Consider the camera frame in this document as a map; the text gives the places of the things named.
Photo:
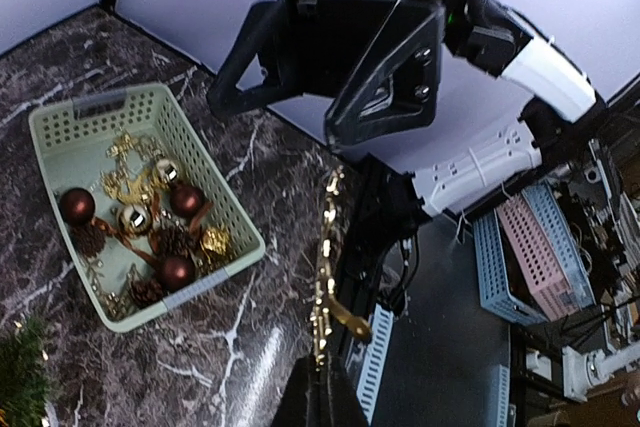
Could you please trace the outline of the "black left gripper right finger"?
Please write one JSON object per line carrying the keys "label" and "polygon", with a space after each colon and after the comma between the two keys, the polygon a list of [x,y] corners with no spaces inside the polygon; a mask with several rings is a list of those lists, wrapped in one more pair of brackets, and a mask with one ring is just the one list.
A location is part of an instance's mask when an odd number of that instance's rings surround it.
{"label": "black left gripper right finger", "polygon": [[322,368],[322,425],[367,427],[356,391],[340,360],[329,356]]}

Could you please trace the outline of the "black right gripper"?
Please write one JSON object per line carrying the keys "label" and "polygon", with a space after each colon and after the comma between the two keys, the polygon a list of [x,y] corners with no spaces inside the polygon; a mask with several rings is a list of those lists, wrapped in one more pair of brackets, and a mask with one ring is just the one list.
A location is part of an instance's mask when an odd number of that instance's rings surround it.
{"label": "black right gripper", "polygon": [[[330,147],[428,127],[436,116],[444,33],[438,0],[259,1],[207,102],[213,115],[235,116],[303,94],[337,95],[324,121]],[[241,90],[253,60],[266,75]]]}

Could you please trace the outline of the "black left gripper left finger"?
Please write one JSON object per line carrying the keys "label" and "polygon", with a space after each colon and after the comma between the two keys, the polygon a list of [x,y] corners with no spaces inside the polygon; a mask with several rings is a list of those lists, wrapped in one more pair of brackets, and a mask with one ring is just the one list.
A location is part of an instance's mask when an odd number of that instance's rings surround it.
{"label": "black left gripper left finger", "polygon": [[318,372],[315,358],[308,355],[295,362],[272,420],[272,427],[320,425]]}

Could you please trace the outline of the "gold merry christmas sign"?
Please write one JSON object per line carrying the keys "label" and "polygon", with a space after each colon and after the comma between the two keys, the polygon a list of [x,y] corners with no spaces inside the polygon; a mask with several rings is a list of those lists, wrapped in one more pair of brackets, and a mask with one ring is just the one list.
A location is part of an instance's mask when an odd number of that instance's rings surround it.
{"label": "gold merry christmas sign", "polygon": [[310,313],[315,370],[320,372],[329,363],[328,339],[335,319],[359,341],[370,343],[373,332],[370,323],[354,315],[337,298],[335,270],[341,256],[347,229],[340,225],[346,201],[347,175],[344,166],[335,167],[322,190],[320,237],[315,262],[314,303]]}

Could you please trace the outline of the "beige perforated plastic basket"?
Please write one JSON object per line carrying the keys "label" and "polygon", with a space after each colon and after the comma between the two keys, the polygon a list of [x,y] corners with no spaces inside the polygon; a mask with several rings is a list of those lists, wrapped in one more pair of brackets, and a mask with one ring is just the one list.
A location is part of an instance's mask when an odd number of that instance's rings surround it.
{"label": "beige perforated plastic basket", "polygon": [[43,106],[29,127],[64,242],[109,330],[134,330],[264,256],[167,86]]}

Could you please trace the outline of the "small green christmas tree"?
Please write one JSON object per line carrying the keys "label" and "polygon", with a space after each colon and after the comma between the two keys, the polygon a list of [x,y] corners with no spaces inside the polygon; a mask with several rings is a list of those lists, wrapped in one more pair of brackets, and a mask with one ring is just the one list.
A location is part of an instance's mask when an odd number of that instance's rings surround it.
{"label": "small green christmas tree", "polygon": [[44,355],[45,327],[30,317],[1,333],[1,425],[48,426],[51,393]]}

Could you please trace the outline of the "large brown pine cone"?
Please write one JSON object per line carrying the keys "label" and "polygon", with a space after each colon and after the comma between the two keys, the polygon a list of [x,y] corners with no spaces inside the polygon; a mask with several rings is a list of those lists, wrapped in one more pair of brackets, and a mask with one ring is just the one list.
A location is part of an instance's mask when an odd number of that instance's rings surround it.
{"label": "large brown pine cone", "polygon": [[106,245],[106,238],[111,234],[111,227],[95,221],[82,226],[72,227],[70,232],[71,242],[75,250],[87,258],[94,258]]}

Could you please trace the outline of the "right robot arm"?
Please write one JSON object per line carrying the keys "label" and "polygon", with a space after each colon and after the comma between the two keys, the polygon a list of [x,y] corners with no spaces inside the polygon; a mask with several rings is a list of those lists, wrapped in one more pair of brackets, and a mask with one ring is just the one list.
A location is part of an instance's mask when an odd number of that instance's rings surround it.
{"label": "right robot arm", "polygon": [[207,93],[221,119],[323,98],[324,145],[392,171],[355,241],[495,205],[568,159],[606,108],[554,40],[499,0],[260,0]]}

